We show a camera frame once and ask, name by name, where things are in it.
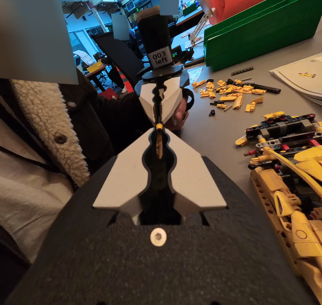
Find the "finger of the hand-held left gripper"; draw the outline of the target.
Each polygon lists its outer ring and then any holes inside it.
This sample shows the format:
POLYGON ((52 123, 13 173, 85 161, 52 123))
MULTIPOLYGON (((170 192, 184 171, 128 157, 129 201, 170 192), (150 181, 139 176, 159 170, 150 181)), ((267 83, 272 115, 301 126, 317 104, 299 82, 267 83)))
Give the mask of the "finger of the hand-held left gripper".
POLYGON ((168 79, 164 82, 165 91, 161 101, 161 123, 164 125, 174 114, 182 100, 180 79, 168 79))
POLYGON ((141 86, 139 100, 141 103, 141 106, 143 107, 143 110, 148 117, 148 119, 151 121, 153 126, 156 126, 155 121, 155 110, 154 110, 154 94, 153 90, 155 89, 156 84, 155 83, 147 83, 143 84, 141 86))

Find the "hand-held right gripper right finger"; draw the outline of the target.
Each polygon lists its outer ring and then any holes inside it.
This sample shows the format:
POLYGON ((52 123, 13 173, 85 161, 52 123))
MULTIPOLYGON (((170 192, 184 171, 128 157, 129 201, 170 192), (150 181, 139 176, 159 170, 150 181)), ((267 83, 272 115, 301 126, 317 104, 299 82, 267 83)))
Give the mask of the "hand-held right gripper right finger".
POLYGON ((173 208, 183 219, 192 213, 226 208, 227 203, 202 156, 173 132, 165 132, 169 137, 167 146, 175 155, 169 175, 175 192, 173 208))

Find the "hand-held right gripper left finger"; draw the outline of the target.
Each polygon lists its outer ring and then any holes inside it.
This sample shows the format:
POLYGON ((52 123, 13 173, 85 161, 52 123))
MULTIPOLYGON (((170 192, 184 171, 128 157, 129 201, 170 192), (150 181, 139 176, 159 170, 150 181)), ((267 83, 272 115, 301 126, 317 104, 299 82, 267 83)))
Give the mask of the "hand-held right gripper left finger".
POLYGON ((148 171, 143 166, 142 156, 150 145, 151 128, 135 142, 120 152, 108 174, 93 208, 124 212, 139 225, 142 207, 139 194, 147 187, 148 171))

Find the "yellow brick link arm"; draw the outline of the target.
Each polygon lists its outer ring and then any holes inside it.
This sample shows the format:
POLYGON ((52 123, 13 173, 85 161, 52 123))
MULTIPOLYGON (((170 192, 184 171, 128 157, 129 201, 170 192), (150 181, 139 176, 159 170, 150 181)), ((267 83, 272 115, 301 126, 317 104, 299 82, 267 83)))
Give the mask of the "yellow brick link arm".
POLYGON ((156 155, 158 159, 163 156, 163 124, 158 123, 155 127, 156 130, 156 155))

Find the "yellow brick car model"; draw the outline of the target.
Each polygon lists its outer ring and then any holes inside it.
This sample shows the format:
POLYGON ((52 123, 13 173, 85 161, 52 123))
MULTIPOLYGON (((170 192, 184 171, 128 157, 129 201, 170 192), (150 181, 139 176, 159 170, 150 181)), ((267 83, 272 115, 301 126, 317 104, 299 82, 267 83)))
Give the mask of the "yellow brick car model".
POLYGON ((322 126, 316 114, 263 115, 236 146, 256 141, 250 178, 293 272, 322 303, 322 126))

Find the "building instruction booklet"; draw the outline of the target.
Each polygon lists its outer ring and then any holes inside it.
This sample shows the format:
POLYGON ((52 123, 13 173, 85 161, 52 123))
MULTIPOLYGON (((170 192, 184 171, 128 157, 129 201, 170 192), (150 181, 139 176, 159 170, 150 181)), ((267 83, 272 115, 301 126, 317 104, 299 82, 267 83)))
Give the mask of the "building instruction booklet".
POLYGON ((276 78, 322 106, 322 53, 269 70, 276 78))

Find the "person's left forearm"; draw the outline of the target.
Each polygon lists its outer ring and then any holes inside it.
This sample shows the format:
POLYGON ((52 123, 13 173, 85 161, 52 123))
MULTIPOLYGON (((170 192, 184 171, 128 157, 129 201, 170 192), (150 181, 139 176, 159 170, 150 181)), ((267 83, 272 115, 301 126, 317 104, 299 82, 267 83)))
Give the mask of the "person's left forearm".
POLYGON ((136 92, 121 99, 108 100, 101 95, 97 99, 99 118, 116 155, 153 127, 136 92))

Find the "person's left hand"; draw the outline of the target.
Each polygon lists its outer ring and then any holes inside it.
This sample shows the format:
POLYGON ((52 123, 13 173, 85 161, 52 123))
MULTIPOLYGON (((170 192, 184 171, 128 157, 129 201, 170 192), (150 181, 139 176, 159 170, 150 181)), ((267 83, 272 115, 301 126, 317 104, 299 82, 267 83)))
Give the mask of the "person's left hand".
POLYGON ((187 102, 188 97, 183 96, 183 98, 181 99, 177 108, 174 111, 174 119, 170 118, 165 123, 164 127, 166 129, 169 129, 171 132, 179 132, 182 129, 189 116, 189 112, 186 110, 187 102))

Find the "yellow printed sticker sheet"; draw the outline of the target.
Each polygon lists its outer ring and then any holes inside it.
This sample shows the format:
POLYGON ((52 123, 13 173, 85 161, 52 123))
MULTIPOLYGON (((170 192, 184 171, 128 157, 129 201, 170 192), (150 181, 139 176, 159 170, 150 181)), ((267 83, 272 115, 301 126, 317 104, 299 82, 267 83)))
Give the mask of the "yellow printed sticker sheet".
POLYGON ((196 80, 199 78, 202 70, 203 70, 202 66, 187 70, 187 72, 189 74, 189 81, 191 84, 196 82, 196 80))

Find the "black device with green display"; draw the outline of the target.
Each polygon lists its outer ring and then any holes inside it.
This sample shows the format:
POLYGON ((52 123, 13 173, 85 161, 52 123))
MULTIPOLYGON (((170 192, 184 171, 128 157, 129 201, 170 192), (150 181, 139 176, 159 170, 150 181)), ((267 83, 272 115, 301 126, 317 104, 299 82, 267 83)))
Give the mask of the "black device with green display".
POLYGON ((192 47, 182 50, 181 46, 177 46, 172 49, 172 61, 174 64, 185 64, 187 61, 190 61, 194 54, 194 49, 192 47))

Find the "black cylinder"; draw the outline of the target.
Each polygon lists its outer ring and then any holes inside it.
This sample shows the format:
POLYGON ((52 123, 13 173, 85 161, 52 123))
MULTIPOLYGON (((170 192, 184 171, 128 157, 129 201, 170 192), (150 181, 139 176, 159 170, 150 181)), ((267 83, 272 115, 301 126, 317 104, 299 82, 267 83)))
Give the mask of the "black cylinder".
POLYGON ((194 60, 191 60, 191 61, 188 61, 184 64, 184 67, 185 68, 189 68, 189 67, 192 67, 192 66, 195 66, 195 65, 198 65, 200 63, 204 63, 205 62, 205 57, 202 56, 202 57, 199 57, 199 58, 196 58, 194 60))

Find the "black office chair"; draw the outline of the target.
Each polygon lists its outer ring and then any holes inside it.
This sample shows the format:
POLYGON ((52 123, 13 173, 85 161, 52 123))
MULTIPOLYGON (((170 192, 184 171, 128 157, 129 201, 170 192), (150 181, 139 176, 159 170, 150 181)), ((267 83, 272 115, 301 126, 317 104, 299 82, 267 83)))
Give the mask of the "black office chair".
POLYGON ((141 79, 137 73, 144 68, 144 64, 125 41, 115 39, 113 32, 92 35, 91 38, 134 87, 141 79))

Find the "white document stand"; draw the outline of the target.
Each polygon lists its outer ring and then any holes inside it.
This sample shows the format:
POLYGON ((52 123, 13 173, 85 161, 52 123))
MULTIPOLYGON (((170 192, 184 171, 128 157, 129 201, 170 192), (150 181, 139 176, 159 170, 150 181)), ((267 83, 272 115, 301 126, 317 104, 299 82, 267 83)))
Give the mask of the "white document stand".
POLYGON ((197 0, 204 12, 193 32, 188 35, 189 40, 185 43, 185 49, 194 47, 196 43, 201 42, 202 37, 199 36, 201 30, 206 26, 207 22, 216 22, 215 18, 215 0, 197 0))

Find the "pile of yellow brick pieces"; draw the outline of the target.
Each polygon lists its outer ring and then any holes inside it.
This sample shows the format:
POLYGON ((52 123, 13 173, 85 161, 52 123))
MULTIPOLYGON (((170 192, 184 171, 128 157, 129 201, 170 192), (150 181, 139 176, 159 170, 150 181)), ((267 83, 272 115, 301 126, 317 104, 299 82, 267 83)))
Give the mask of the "pile of yellow brick pieces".
POLYGON ((245 112, 252 113, 255 111, 256 105, 263 103, 264 94, 268 90, 262 86, 252 86, 250 84, 242 84, 241 80, 227 81, 219 80, 217 84, 212 79, 202 80, 200 82, 193 82, 193 88, 200 88, 200 97, 211 99, 209 103, 211 106, 217 107, 224 111, 229 109, 239 110, 244 101, 244 95, 259 95, 259 97, 252 97, 250 102, 246 104, 245 112))

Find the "yellow-topped side table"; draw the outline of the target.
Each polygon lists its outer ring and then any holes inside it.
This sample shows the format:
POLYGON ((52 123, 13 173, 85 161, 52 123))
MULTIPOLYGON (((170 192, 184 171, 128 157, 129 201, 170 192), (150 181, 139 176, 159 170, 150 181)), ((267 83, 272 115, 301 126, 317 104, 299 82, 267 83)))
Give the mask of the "yellow-topped side table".
POLYGON ((95 64, 87 68, 88 74, 86 75, 86 77, 91 81, 99 82, 97 76, 100 75, 107 66, 108 64, 103 64, 100 61, 96 62, 95 64))

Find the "dark grey holed beam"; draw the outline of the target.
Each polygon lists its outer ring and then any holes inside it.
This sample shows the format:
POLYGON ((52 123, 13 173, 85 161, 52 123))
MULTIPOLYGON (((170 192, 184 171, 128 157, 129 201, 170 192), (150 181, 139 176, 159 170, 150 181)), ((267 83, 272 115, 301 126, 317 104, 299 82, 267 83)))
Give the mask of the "dark grey holed beam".
POLYGON ((249 71, 252 71, 252 70, 254 70, 254 67, 253 66, 249 66, 249 67, 246 67, 246 68, 243 68, 243 69, 239 69, 239 70, 233 71, 231 73, 231 76, 236 76, 236 75, 239 75, 239 74, 243 74, 243 73, 246 73, 246 72, 249 72, 249 71))

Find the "green plastic bin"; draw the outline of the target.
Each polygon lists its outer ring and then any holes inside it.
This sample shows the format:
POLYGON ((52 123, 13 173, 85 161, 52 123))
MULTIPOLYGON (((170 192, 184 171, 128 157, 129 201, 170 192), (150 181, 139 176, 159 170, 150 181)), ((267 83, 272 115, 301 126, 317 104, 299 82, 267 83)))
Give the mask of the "green plastic bin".
POLYGON ((204 59, 213 71, 312 38, 322 0, 265 0, 204 31, 204 59))

